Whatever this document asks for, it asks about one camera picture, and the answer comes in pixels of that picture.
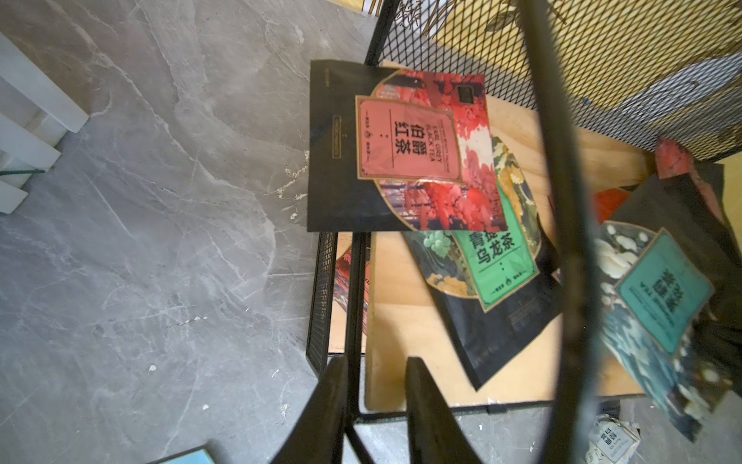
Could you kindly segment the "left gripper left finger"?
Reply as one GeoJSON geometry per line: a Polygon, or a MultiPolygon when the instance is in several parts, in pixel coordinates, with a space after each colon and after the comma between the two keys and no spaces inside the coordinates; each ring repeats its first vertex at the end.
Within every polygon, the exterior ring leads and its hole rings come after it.
{"type": "Polygon", "coordinates": [[[334,358],[272,463],[341,463],[347,390],[348,362],[334,358]]]}

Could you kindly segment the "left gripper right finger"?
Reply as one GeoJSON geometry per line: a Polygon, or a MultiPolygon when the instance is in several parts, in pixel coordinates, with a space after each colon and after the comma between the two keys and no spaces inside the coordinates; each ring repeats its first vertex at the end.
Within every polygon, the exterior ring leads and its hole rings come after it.
{"type": "Polygon", "coordinates": [[[423,359],[407,359],[405,392],[412,463],[481,463],[423,359]]]}

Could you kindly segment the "white tea bag packet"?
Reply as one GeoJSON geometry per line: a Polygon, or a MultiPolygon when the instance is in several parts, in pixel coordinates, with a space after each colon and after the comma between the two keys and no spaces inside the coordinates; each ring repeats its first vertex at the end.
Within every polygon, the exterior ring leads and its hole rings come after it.
{"type": "Polygon", "coordinates": [[[595,419],[589,433],[589,448],[585,453],[586,464],[626,464],[641,444],[637,427],[618,421],[608,415],[595,419]]]}

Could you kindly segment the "teal jasmine tea bag packet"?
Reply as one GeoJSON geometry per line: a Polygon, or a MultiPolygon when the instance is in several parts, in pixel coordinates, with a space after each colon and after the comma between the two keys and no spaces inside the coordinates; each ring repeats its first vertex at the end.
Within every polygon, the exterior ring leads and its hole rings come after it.
{"type": "Polygon", "coordinates": [[[689,175],[649,178],[600,226],[602,340],[694,441],[741,390],[741,252],[689,175]]]}

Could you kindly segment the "green oolong tea bag packet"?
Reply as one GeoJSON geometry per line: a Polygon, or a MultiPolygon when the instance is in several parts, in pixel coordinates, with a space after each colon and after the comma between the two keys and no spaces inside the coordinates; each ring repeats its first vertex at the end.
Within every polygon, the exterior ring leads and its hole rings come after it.
{"type": "Polygon", "coordinates": [[[406,232],[455,353],[475,390],[558,316],[556,249],[515,156],[492,140],[504,232],[406,232]]]}

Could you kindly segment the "pink earl grey tea bag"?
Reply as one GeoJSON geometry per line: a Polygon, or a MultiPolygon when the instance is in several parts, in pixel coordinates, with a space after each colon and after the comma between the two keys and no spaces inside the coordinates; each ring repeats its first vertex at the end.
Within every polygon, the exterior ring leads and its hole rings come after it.
{"type": "Polygon", "coordinates": [[[687,149],[676,141],[661,136],[658,138],[655,148],[655,162],[660,179],[688,174],[711,213],[720,222],[724,221],[721,204],[716,193],[712,186],[701,178],[701,174],[695,167],[695,159],[687,149]]]}

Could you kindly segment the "light blue leaf-shaped tray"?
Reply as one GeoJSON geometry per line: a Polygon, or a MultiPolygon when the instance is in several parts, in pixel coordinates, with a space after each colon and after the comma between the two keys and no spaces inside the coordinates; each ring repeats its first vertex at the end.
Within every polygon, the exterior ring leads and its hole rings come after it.
{"type": "Polygon", "coordinates": [[[150,464],[214,464],[214,458],[206,447],[198,447],[166,456],[150,464]]]}

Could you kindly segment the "flower bouquet white fence planter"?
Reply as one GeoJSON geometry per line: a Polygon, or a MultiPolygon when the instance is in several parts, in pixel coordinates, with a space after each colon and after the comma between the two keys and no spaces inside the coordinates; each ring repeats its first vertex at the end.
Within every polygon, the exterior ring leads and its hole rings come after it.
{"type": "Polygon", "coordinates": [[[11,214],[30,177],[52,169],[56,145],[89,115],[10,39],[1,37],[1,212],[11,214]]]}

